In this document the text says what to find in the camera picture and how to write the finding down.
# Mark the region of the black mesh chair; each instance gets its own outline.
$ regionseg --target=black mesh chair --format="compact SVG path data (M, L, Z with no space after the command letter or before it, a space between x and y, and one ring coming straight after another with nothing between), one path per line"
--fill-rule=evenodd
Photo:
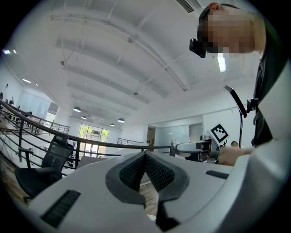
M31 168L29 154L32 151L19 147L19 152L25 152L27 168L15 169L15 176L20 187L30 196L24 200L32 199L41 191L62 179L62 168L67 161L74 147L67 143L69 136L58 133L50 143L41 168Z

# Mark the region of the hand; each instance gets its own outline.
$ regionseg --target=hand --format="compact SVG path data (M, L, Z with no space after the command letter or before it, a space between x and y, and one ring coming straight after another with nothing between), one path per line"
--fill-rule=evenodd
M251 154L254 149L254 147L247 149L237 147L221 147L218 154L218 164L234 166L239 156Z

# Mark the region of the doorway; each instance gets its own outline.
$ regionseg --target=doorway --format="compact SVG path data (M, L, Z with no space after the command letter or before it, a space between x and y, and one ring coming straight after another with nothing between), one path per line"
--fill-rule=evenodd
M203 135L202 124L189 125L189 142L200 141L201 135Z
M146 143L153 147L155 145L156 127L148 126Z

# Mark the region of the wooden floor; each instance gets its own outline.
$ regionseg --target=wooden floor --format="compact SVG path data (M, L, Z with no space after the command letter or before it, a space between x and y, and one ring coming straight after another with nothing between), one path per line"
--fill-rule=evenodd
M14 201L17 201L21 205L27 207L27 204L24 202L23 197L27 197L28 195L21 189L19 186L14 169L15 167L5 158L1 159L1 180L4 183L4 187L6 191L11 196Z
M4 183L7 192L10 194L13 200L27 207L27 204L23 200L23 197L27 197L27 194L21 189L16 180L14 174L14 166L5 157L2 157L1 159L2 161L0 177L2 179L2 182ZM140 194L145 197L146 214L156 215L159 195L154 189L153 185L149 183L141 186Z

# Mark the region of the chair armrest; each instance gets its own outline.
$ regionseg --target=chair armrest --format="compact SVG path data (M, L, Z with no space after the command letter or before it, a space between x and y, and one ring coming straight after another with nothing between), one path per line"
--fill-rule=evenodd
M23 147L19 147L18 151L25 153L25 159L26 159L27 168L30 169L31 166L30 166L30 161L29 161L29 154L33 154L33 151L31 151L29 149L25 149Z
M19 147L18 150L20 152L25 152L25 153L28 153L28 154L33 154L33 151L31 151L29 149L26 149L26 148L23 148L23 147Z
M38 173L53 173L55 170L52 167L43 167L43 168L37 168L35 169Z

